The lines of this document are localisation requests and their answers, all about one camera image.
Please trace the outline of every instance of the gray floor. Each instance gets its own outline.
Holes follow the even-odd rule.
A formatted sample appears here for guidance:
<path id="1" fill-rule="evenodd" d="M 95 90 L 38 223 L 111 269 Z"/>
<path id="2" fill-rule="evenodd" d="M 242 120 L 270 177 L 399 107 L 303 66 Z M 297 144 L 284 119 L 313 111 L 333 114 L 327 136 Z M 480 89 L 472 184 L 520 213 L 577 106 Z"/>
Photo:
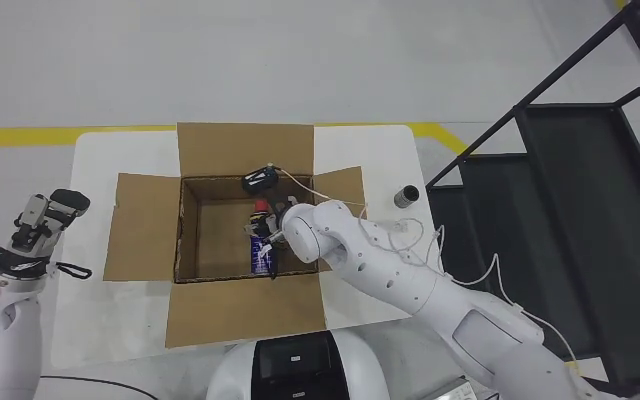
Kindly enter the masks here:
<path id="1" fill-rule="evenodd" d="M 608 0 L 5 3 L 1 127 L 437 121 L 467 143 L 613 8 Z M 616 99 L 639 86 L 639 54 L 626 35 L 615 35 L 541 100 Z M 626 110 L 634 126 L 638 107 Z M 425 180 L 454 156 L 430 138 L 416 145 Z M 510 125 L 481 151 L 521 147 Z M 72 159 L 70 146 L 0 148 L 0 237 L 10 235 L 29 195 L 69 184 Z M 55 285 L 46 296 L 45 327 Z M 393 399 L 462 373 L 437 338 L 418 335 L 411 324 L 357 329 L 380 357 Z M 223 351 L 64 372 L 145 386 L 163 399 L 201 399 Z M 94 390 L 46 382 L 38 398 L 139 398 Z"/>

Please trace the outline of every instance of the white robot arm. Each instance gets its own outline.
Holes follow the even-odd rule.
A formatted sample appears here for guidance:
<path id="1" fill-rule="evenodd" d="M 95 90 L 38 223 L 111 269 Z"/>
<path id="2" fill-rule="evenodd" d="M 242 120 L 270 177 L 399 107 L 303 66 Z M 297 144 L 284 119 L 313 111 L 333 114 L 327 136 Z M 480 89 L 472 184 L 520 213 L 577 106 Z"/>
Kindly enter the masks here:
<path id="1" fill-rule="evenodd" d="M 15 221 L 18 231 L 6 248 L 0 247 L 0 400 L 31 400 L 35 395 L 42 369 L 37 295 L 51 272 L 52 267 L 47 268 L 60 235 L 88 207 L 86 197 L 70 190 L 56 190 L 50 199 L 31 196 Z M 58 264 L 72 276 L 91 275 L 83 268 Z"/>
<path id="2" fill-rule="evenodd" d="M 595 390 L 542 346 L 542 330 L 521 309 L 463 288 L 418 260 L 411 265 L 411 252 L 386 251 L 387 231 L 354 217 L 340 201 L 293 206 L 282 234 L 302 261 L 323 258 L 356 289 L 436 331 L 469 376 L 505 399 L 618 398 Z"/>

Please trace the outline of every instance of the black stair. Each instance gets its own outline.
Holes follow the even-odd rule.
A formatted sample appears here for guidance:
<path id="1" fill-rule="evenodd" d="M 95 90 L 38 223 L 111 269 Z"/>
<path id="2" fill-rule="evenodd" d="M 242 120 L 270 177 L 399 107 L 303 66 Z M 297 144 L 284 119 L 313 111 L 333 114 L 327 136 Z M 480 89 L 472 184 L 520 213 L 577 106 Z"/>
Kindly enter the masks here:
<path id="1" fill-rule="evenodd" d="M 553 324 L 578 357 L 597 354 L 526 154 L 470 156 L 460 172 L 483 259 L 499 254 L 509 298 Z M 498 289 L 497 275 L 490 279 L 491 286 Z M 493 292 L 502 297 L 499 290 Z M 547 327 L 543 329 L 545 346 L 568 358 L 560 338 Z"/>
<path id="2" fill-rule="evenodd" d="M 477 280 L 486 272 L 489 263 L 485 266 L 482 261 L 464 188 L 459 185 L 440 186 L 429 191 L 428 196 L 434 227 L 445 226 L 444 270 L 461 282 Z M 484 280 L 469 288 L 489 291 L 489 281 Z"/>
<path id="3" fill-rule="evenodd" d="M 620 107 L 532 105 L 516 114 L 573 257 L 609 373 L 640 380 L 640 147 Z"/>
<path id="4" fill-rule="evenodd" d="M 640 87 L 613 103 L 532 103 L 622 26 L 640 43 L 639 22 L 640 0 L 630 0 L 426 185 L 434 221 L 466 226 L 458 235 L 476 238 L 479 258 L 500 254 L 510 297 L 546 316 L 578 355 L 595 350 L 611 383 L 632 385 L 640 385 L 640 146 L 622 107 Z M 526 157 L 473 155 L 514 118 Z M 455 204 L 436 205 L 436 185 L 455 168 L 470 221 Z M 478 256 L 447 253 L 461 248 L 449 231 L 444 263 L 460 270 Z"/>

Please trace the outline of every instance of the black cylinder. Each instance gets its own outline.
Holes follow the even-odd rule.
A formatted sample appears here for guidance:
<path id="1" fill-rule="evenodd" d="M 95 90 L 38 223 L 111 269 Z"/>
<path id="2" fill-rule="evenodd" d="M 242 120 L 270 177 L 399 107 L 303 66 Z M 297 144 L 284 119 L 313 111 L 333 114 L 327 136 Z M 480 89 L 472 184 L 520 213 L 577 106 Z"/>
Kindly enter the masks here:
<path id="1" fill-rule="evenodd" d="M 419 197 L 420 192 L 418 191 L 418 188 L 413 185 L 407 185 L 393 196 L 393 202 L 398 208 L 407 208 L 411 204 L 415 203 Z"/>

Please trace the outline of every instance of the cardboard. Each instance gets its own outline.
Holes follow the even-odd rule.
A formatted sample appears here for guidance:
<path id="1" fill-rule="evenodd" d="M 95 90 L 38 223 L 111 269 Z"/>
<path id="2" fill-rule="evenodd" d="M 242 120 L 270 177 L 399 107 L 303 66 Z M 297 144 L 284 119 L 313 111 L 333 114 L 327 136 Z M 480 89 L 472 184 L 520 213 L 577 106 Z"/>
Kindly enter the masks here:
<path id="1" fill-rule="evenodd" d="M 177 130 L 181 177 L 119 176 L 103 279 L 174 283 L 168 348 L 326 329 L 317 272 L 328 266 L 304 264 L 284 249 L 278 278 L 251 274 L 243 227 L 255 199 L 240 177 L 272 162 L 322 193 L 364 203 L 360 168 L 313 177 L 312 126 L 188 123 Z M 319 201 L 287 177 L 278 189 Z"/>

